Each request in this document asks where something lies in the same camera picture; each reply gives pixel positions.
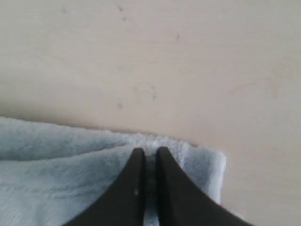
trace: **dark speck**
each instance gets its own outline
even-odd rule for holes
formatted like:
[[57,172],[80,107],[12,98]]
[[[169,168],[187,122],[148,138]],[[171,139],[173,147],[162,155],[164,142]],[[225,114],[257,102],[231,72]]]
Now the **dark speck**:
[[118,104],[117,104],[117,108],[118,108],[118,109],[123,109],[123,104],[122,104],[122,103],[118,103]]
[[123,8],[121,6],[117,6],[117,8],[119,9],[120,12],[123,11]]
[[64,15],[66,15],[68,13],[68,10],[66,9],[65,6],[62,7],[61,13],[63,13]]

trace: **white surface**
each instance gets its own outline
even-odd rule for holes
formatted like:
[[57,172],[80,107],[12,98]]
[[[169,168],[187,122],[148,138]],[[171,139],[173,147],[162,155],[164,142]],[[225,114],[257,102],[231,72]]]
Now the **white surface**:
[[301,215],[299,0],[0,2],[0,114],[146,131],[228,157],[223,204]]

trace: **towel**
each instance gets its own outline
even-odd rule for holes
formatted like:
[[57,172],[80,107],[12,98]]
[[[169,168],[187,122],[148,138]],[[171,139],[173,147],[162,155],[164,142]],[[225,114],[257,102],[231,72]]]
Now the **towel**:
[[155,152],[167,146],[186,174],[220,202],[226,158],[164,136],[72,128],[0,117],[0,225],[61,226],[97,200],[134,147],[146,154],[145,226],[158,226]]

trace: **light blue towel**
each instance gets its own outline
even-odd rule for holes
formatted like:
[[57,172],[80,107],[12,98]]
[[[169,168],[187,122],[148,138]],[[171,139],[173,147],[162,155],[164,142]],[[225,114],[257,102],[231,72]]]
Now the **light blue towel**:
[[147,158],[144,225],[158,226],[154,153],[170,148],[188,176],[220,202],[225,156],[168,137],[114,133],[0,117],[0,226],[60,226],[101,196],[132,149]]

